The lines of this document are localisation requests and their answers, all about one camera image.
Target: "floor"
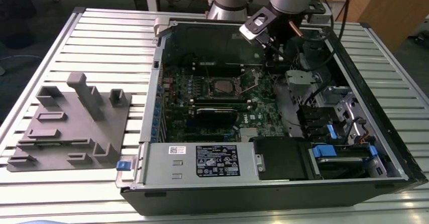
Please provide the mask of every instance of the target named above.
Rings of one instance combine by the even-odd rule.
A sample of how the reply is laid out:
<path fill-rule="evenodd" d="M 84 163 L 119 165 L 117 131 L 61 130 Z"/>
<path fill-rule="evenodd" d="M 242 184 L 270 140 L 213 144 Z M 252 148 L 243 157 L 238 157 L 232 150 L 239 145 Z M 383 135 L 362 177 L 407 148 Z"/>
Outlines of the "floor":
<path fill-rule="evenodd" d="M 165 12 L 204 13 L 208 10 L 205 1 L 196 0 L 161 0 L 160 10 Z M 105 8 L 120 10 L 144 9 L 144 0 L 32 0 L 37 10 L 37 16 L 28 19 L 28 27 L 36 36 L 36 43 L 22 49 L 8 49 L 0 43 L 0 59 L 12 55 L 36 55 L 42 57 L 54 41 L 61 27 L 74 7 Z M 414 81 L 429 94 L 429 49 L 406 40 L 394 53 L 401 64 L 411 75 Z M 38 60 L 33 58 L 13 58 L 0 62 L 5 74 L 0 76 L 0 124 L 20 96 L 28 80 L 38 66 Z"/>

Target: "slotted metal table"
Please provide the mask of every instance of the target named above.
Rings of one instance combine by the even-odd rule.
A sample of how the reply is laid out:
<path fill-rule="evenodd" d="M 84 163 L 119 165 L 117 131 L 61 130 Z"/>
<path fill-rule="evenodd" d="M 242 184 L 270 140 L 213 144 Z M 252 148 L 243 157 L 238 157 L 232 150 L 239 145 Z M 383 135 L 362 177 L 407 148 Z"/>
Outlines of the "slotted metal table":
<path fill-rule="evenodd" d="M 69 223 L 425 223 L 429 184 L 401 194 L 382 195 L 352 207 L 140 216 L 119 194 L 115 169 L 6 171 L 8 158 L 38 105 L 36 92 L 40 86 L 52 85 L 62 91 L 70 90 L 65 85 L 70 71 L 84 72 L 87 82 L 100 92 L 121 88 L 132 93 L 121 155 L 137 153 L 155 50 L 152 25 L 159 16 L 203 18 L 196 14 L 100 9 L 72 13 L 0 127 L 0 223 L 41 219 Z M 429 100 L 371 29 L 347 24 L 342 44 L 429 178 Z M 132 172 L 124 172 L 119 179 L 131 181 Z"/>

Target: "warning label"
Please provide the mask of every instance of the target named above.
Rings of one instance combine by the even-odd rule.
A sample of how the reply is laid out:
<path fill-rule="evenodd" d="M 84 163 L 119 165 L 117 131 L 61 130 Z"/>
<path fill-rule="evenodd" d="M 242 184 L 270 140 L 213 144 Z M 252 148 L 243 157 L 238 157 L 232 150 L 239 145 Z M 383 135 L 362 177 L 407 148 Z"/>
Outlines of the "warning label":
<path fill-rule="evenodd" d="M 196 175 L 199 177 L 239 176 L 236 145 L 196 146 Z"/>

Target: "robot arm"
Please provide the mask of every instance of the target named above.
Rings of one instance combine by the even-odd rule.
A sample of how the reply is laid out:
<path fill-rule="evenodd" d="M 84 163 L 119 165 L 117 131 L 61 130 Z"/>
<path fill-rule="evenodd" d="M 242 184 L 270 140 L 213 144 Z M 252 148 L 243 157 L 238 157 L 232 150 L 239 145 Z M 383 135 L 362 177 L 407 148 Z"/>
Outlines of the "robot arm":
<path fill-rule="evenodd" d="M 270 0 L 270 3 L 240 26 L 242 35 L 250 42 L 256 41 L 264 48 L 270 47 L 274 41 L 278 44 L 284 44 L 295 35 L 302 37 L 298 27 L 303 16 L 316 11 L 324 11 L 322 5 L 311 1 Z"/>
<path fill-rule="evenodd" d="M 304 15 L 323 14 L 324 8 L 318 0 L 259 0 L 267 2 L 247 19 L 247 3 L 254 0 L 213 0 L 208 19 L 246 21 L 240 33 L 250 42 L 268 48 L 274 41 L 284 44 L 298 35 Z"/>

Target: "table leg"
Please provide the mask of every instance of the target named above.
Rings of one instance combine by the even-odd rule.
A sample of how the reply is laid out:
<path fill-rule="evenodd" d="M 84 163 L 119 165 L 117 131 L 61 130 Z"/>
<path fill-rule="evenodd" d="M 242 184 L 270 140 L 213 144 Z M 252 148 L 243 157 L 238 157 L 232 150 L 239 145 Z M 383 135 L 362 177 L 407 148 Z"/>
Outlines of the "table leg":
<path fill-rule="evenodd" d="M 147 7 L 149 12 L 159 11 L 159 0 L 147 0 Z"/>

